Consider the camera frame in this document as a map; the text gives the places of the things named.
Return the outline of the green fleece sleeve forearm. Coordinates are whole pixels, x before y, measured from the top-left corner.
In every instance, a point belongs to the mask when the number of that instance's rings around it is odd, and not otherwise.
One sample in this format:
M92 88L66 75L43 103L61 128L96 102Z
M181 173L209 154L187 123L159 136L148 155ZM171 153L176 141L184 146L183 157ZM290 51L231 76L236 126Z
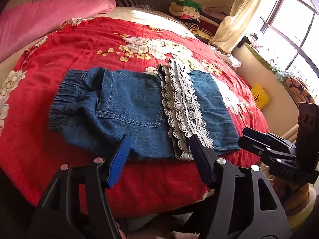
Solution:
M295 233L312 212L316 201L316 190L308 183L294 193L283 205L288 223Z

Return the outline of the right hand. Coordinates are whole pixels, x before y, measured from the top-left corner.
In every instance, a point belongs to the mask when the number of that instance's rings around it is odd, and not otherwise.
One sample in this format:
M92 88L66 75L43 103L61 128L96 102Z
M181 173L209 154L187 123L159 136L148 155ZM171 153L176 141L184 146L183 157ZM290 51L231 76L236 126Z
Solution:
M300 186L280 177L273 178L273 189L287 216L296 214L308 204L309 187L309 183Z

